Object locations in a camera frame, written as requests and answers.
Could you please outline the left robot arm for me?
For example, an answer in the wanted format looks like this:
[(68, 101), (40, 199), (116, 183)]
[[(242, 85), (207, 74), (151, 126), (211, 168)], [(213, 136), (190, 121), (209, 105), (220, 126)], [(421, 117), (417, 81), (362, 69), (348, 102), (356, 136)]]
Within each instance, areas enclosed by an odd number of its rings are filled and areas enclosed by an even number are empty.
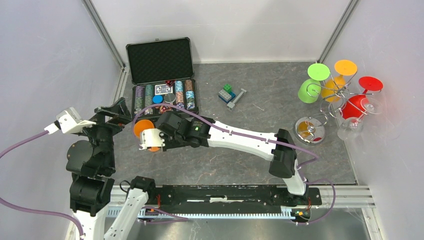
[(83, 240), (125, 240), (145, 204), (157, 198), (154, 179), (137, 176), (127, 190), (125, 202), (112, 225), (106, 229), (116, 171), (114, 135), (131, 122), (125, 98), (111, 106), (98, 107), (94, 116), (84, 120), (73, 108), (57, 117), (61, 131), (87, 137), (73, 143), (66, 154), (66, 170), (72, 175), (70, 208), (80, 222)]

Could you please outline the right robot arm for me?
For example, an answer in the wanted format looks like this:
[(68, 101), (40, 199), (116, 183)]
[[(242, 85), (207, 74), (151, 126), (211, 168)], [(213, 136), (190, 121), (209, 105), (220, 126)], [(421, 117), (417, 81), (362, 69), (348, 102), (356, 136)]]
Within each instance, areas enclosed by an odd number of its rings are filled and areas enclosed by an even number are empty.
[(164, 140), (164, 150), (182, 147), (227, 148), (258, 156), (270, 162), (269, 173), (281, 178), (289, 199), (302, 204), (309, 198), (306, 181), (298, 171), (296, 146), (290, 133), (255, 132), (232, 127), (208, 117), (183, 118), (170, 111), (155, 123)]

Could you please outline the green wine glass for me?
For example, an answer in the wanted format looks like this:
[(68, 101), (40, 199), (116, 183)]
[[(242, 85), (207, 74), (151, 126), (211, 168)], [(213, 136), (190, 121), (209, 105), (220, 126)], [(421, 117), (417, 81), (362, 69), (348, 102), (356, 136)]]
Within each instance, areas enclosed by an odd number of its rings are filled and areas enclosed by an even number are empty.
[(301, 84), (298, 98), (307, 104), (316, 102), (322, 91), (321, 82), (326, 80), (330, 73), (330, 69), (323, 63), (311, 64), (307, 69), (309, 79)]

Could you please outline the orange wine glass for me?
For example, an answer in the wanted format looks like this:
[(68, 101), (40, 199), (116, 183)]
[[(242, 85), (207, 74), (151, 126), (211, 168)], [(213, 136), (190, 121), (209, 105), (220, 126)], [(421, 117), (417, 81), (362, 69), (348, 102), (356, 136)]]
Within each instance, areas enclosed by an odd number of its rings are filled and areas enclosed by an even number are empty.
[(143, 131), (143, 130), (146, 130), (146, 129), (153, 129), (153, 128), (155, 128), (155, 126), (154, 126), (154, 124), (153, 124), (153, 122), (152, 121), (150, 121), (150, 120), (147, 120), (147, 119), (142, 119), (142, 120), (139, 120), (135, 125), (134, 125), (134, 127), (133, 127), (133, 133), (134, 133), (134, 135), (136, 136), (136, 138), (138, 139), (138, 143), (140, 144), (140, 137), (139, 137), (139, 135), (140, 135), (140, 133)]

